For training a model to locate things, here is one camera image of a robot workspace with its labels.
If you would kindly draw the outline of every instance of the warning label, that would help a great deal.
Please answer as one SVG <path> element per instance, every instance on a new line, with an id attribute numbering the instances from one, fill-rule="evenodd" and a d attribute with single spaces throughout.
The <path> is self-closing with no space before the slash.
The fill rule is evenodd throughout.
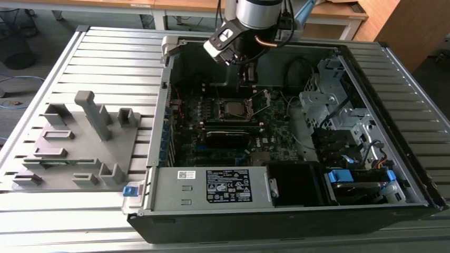
<path id="1" fill-rule="evenodd" d="M 207 170 L 206 200 L 210 203 L 251 202 L 249 170 Z"/>

